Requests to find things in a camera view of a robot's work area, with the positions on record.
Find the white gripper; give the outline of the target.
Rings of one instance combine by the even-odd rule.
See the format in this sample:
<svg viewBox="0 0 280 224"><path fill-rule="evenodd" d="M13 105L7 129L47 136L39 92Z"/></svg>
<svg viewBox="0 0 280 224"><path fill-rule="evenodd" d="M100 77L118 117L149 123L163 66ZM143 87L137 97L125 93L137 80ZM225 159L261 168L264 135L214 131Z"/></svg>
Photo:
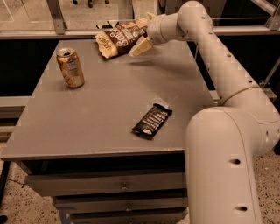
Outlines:
<svg viewBox="0 0 280 224"><path fill-rule="evenodd" d="M138 40L132 39L129 43L130 57L136 57L142 53L149 51L154 45L164 44L178 37L177 29L178 14L171 15L155 15L151 12L146 12L145 17L150 20L147 28L148 37L141 36Z"/></svg>

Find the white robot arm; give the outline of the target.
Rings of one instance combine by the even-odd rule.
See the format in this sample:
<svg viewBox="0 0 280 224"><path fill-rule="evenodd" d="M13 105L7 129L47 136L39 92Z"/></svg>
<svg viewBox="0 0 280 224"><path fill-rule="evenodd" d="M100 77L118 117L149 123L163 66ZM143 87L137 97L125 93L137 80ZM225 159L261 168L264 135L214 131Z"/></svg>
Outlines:
<svg viewBox="0 0 280 224"><path fill-rule="evenodd" d="M214 33L197 1L171 15L148 16L147 36L130 55L171 40L193 41L220 97L188 123L185 173L191 224L263 224L253 158L279 141L280 115L254 79Z"/></svg>

